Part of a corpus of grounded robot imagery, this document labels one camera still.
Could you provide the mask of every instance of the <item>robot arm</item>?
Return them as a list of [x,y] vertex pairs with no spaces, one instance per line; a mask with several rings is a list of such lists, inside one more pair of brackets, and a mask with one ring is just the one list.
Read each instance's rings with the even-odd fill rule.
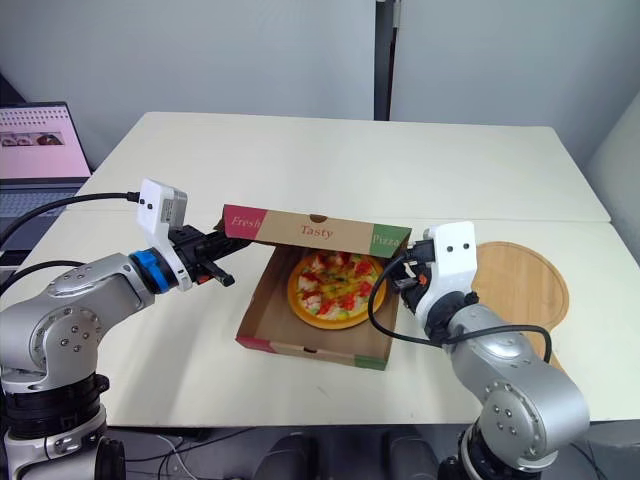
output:
[[471,222],[432,228],[418,244],[424,242],[432,245],[427,251],[433,255],[411,268],[428,281],[409,282],[402,297],[430,339],[442,344],[458,379],[483,404],[461,441],[464,471],[474,479],[538,478],[560,447],[588,429],[585,399],[567,375],[535,354],[520,332],[450,343],[506,323],[478,304],[472,292],[477,262]]
[[145,180],[138,221],[151,248],[74,268],[0,315],[0,366],[11,478],[124,478],[122,446],[102,435],[109,388],[96,374],[98,345],[155,295],[233,277],[215,260],[250,242],[183,226],[187,197]]

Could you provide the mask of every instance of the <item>pizza box lid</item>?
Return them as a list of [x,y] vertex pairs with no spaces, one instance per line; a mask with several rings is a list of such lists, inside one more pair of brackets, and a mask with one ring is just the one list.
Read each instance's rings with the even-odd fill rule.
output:
[[407,227],[238,205],[225,205],[222,221],[230,238],[382,258],[393,256],[411,233]]

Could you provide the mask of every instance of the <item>gray wall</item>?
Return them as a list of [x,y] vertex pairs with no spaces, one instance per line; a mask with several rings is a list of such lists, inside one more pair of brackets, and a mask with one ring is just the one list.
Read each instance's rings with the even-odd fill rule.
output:
[[0,0],[0,71],[99,164],[147,111],[373,118],[373,0]]
[[585,170],[613,225],[640,264],[640,93]]
[[550,125],[582,166],[639,88],[638,0],[402,0],[392,120]]

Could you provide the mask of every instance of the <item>cardboard box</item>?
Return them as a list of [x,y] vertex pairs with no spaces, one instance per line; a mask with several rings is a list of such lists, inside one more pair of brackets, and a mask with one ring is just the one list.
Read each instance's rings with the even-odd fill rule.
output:
[[[410,228],[327,218],[320,215],[225,205],[228,237],[275,245],[236,340],[246,348],[384,370],[391,339],[366,321],[344,330],[322,330],[300,320],[289,307],[287,282],[295,265],[314,249],[361,253],[382,264],[406,247]],[[393,330],[398,296],[390,289],[376,319]]]

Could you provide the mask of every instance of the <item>black cable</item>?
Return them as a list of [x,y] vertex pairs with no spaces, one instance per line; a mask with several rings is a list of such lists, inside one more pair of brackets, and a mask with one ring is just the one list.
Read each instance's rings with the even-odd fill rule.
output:
[[15,233],[22,225],[27,223],[34,217],[53,210],[55,208],[64,207],[65,205],[71,205],[72,203],[89,202],[92,200],[105,200],[109,198],[123,198],[129,202],[138,202],[140,199],[140,192],[127,192],[127,193],[91,193],[89,195],[78,195],[76,197],[64,198],[55,202],[46,203],[41,207],[34,208],[30,212],[25,213],[21,217],[16,218],[11,224],[0,233],[0,248],[9,239],[11,235]]
[[[154,475],[153,472],[145,472],[144,470],[127,470],[127,473],[139,473],[141,475]],[[161,473],[160,478],[174,478],[172,474]],[[201,477],[200,475],[196,475],[198,480],[230,480],[227,478],[212,478],[212,477]]]
[[197,445],[194,445],[193,447],[187,447],[187,448],[183,448],[182,450],[178,450],[176,449],[176,451],[174,452],[173,450],[171,452],[167,452],[167,453],[163,453],[161,455],[154,455],[153,457],[146,457],[146,458],[127,458],[126,462],[127,463],[138,463],[138,462],[150,462],[151,460],[157,460],[159,458],[163,458],[167,455],[169,455],[169,453],[183,453],[183,452],[188,452],[191,450],[195,450],[196,448],[201,448],[201,447],[205,447],[207,445],[211,445],[213,443],[217,443],[217,442],[221,442],[223,440],[227,440],[229,438],[233,438],[236,437],[238,435],[241,435],[243,433],[249,432],[251,430],[255,430],[256,427],[249,427],[249,428],[244,428],[238,432],[234,432],[234,433],[230,433],[229,435],[224,435],[222,437],[219,438],[214,438],[213,440],[209,440],[207,442],[203,442],[203,443],[199,443]]
[[369,295],[369,303],[367,305],[367,313],[369,314],[369,321],[371,322],[371,324],[380,332],[384,333],[385,335],[392,337],[392,338],[397,338],[398,340],[404,340],[405,342],[411,342],[411,343],[419,343],[421,345],[428,345],[430,347],[439,347],[440,345],[436,342],[432,342],[431,340],[427,339],[427,338],[419,338],[419,337],[411,337],[409,335],[402,335],[400,333],[396,333],[393,330],[389,330],[386,327],[383,327],[382,325],[380,325],[380,323],[378,322],[378,320],[376,320],[376,316],[373,313],[373,305],[375,302],[375,298],[376,298],[376,294],[378,293],[378,290],[380,289],[380,286],[382,285],[382,282],[384,282],[384,280],[389,276],[389,274],[391,273],[391,271],[398,266],[401,263],[404,263],[407,260],[407,255],[402,254],[402,255],[398,255],[397,257],[395,257],[393,260],[391,260],[386,267],[384,267],[384,270],[382,271],[382,273],[380,274],[380,276],[378,277],[378,280],[376,280],[376,283],[373,284],[373,288],[371,289],[371,294]]
[[0,296],[2,296],[11,285],[30,273],[50,267],[80,267],[82,265],[84,265],[82,262],[74,262],[73,260],[52,260],[50,262],[36,263],[35,265],[24,268],[7,278],[4,283],[0,285]]
[[551,335],[549,335],[549,332],[546,329],[539,327],[538,325],[501,325],[499,327],[483,328],[482,330],[464,333],[457,337],[447,338],[443,340],[442,343],[446,345],[453,345],[454,343],[464,342],[465,340],[471,340],[472,338],[509,332],[535,332],[542,335],[544,337],[544,361],[549,363],[551,360]]
[[585,452],[582,448],[580,448],[578,445],[576,445],[575,443],[572,443],[571,446],[573,448],[575,448],[578,452],[580,452],[580,454],[585,458],[585,460],[587,462],[589,462],[589,464],[591,465],[591,467],[593,467],[593,470],[596,472],[596,476],[601,479],[601,480],[608,480],[607,476],[605,475],[605,473],[600,470],[600,467],[598,467],[598,464],[596,463],[595,459],[592,459],[589,454],[587,452]]
[[[178,442],[178,445],[176,445],[176,450],[179,449],[182,444],[184,444],[184,439],[180,440]],[[160,462],[160,466],[158,467],[158,474],[156,475],[157,480],[160,480],[160,477],[162,476],[162,466],[165,464],[167,464],[167,468],[165,469],[165,472],[167,473],[167,476],[171,476],[169,474],[169,459],[171,458],[171,455],[175,455],[175,453],[173,452],[173,450],[171,450],[171,452],[167,453],[164,458],[162,459],[162,461]]]
[[[371,289],[371,295],[369,296],[369,302],[367,304],[367,313],[369,314],[369,321],[377,330],[379,330],[380,332],[392,338],[397,338],[398,340],[404,340],[405,342],[419,343],[422,345],[428,345],[430,347],[441,348],[442,347],[441,344],[433,342],[426,338],[410,337],[408,335],[402,335],[392,330],[389,330],[383,327],[382,325],[380,325],[380,323],[376,320],[376,317],[374,315],[374,312],[373,312],[374,299],[376,297],[376,294],[378,293],[378,289],[382,285],[382,282],[384,282],[384,280],[389,276],[389,274],[395,267],[409,260],[410,260],[410,255],[407,252],[404,252],[398,255],[387,264],[387,266],[384,268],[384,270],[376,280],[376,283],[373,285],[373,288]],[[468,332],[462,335],[458,335],[456,337],[448,338],[444,340],[442,343],[447,345],[452,345],[455,343],[464,342],[465,340],[470,340],[472,338],[484,337],[486,335],[495,335],[497,333],[507,333],[507,332],[535,332],[535,333],[541,334],[544,337],[544,344],[545,344],[544,361],[546,363],[549,363],[549,361],[551,360],[551,353],[552,353],[551,335],[549,335],[549,332],[546,329],[538,325],[501,325],[499,327],[483,328],[482,330],[475,330],[473,332]]]

